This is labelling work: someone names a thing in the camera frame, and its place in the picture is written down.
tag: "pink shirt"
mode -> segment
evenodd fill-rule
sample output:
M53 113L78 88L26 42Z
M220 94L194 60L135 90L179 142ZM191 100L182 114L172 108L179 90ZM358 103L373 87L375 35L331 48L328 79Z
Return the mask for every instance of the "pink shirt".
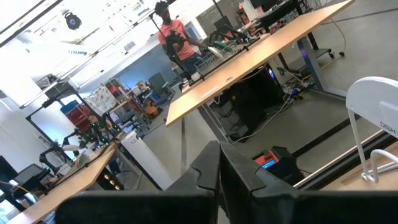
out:
M170 30L174 30L177 34L180 34L182 38L184 39L187 38L184 34L185 30L184 24L182 24L182 22L179 20L173 20L171 26L162 24L160 30L162 31L163 35L165 35L166 37L169 36ZM157 38L159 39L160 44L165 45L166 40L164 39L163 35L159 32L157 34ZM180 60L187 59L195 53L187 41L184 42L184 46L180 51L178 51L177 44L174 44L174 49Z

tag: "security camera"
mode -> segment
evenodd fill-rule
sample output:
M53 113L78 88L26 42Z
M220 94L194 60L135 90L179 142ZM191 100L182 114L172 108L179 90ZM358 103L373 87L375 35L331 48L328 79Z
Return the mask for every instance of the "security camera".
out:
M67 12L63 16L64 16L65 20L67 21L67 25L68 25L69 29L76 30L80 27L81 20L76 15L73 15L73 13Z

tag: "desk surface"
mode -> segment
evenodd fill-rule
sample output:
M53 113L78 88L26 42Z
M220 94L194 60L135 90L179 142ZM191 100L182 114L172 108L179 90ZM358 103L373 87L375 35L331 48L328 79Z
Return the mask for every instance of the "desk surface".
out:
M258 45L260 42L262 42L263 40L265 40L266 38L270 37L270 34L262 34L260 36L260 39L258 41L256 41L255 43L253 43L252 45L250 45L248 48L249 50L251 50L252 48L254 48L256 45ZM228 60L226 63L222 64L222 66L216 68L216 70L212 71L210 74L206 75L205 80L207 80L209 77L211 77L214 74L217 74L220 70L224 69L225 66L227 66L230 63L233 63L235 60L235 58L232 58L231 60ZM196 86L198 86L199 84L201 84L203 82L203 80L199 80L197 81L195 84L193 84L192 86L189 86L188 83L186 83L183 87L182 87L182 94L186 94L189 91L195 89Z
M40 199L36 204L30 206L25 211L18 214L8 224L36 223L54 211L65 199L86 190L93 185L98 175L111 159L115 143L109 145L99 159L90 164L87 168L77 172L73 177L64 183L56 186L48 195Z
M354 0L348 0L301 15L248 52L236 56L233 63L228 63L170 105L166 127L173 125L182 117L219 95L250 71L275 57L285 47L291 46L316 26L329 20L352 3Z
M398 143L392 144L385 150L393 153L394 155L398 155ZM377 159L377 166L387 164L388 162L390 162L389 159L385 157L379 157ZM369 170L371 170L370 160L368 160L368 167ZM345 175L342 175L337 180L328 184L322 190L398 190L397 169L379 174L379 183L377 184L362 179L362 173L362 165L359 165L347 172Z

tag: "blue wall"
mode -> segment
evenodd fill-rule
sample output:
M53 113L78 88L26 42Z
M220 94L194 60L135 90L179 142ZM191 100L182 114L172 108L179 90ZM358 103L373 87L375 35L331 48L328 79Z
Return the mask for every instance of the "blue wall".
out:
M156 46L148 53L136 60L125 70L116 75L124 86L132 88L138 81L148 82L156 73L162 74L166 82L172 83L177 78L172 70L171 62L161 45Z

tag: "concrete floor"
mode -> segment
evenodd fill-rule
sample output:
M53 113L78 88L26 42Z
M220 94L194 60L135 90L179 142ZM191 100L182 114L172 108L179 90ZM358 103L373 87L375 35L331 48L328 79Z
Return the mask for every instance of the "concrete floor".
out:
M346 91L353 82L362 77L398 79L398 44L395 41L398 36L395 25L398 11L349 19L396 7L396 0L356 0L352 6L335 16L334 20L345 34L347 47L345 58L323 70L330 86ZM343 49L343 38L333 24L322 25L313 33L320 47L332 48L336 54ZM283 53L288 62L300 57L297 47L286 49ZM326 55L322 60L330 59ZM347 117L344 101L318 93L308 93L304 100L295 101L290 109L275 117L263 130L251 137L245 143L243 153L251 157L272 146L284 146L290 152L295 152ZM187 116L187 123L187 164L190 164L206 143L215 137L197 111ZM378 131L377 127L364 119L358 120L358 128L363 139ZM172 177L179 178L184 168L181 166L181 123L170 128L160 125L144 141L169 169ZM300 156L297 164L301 169L313 172L353 146L353 133L351 126L348 126ZM143 178L140 189L153 189L153 186ZM228 223L222 211L219 223Z

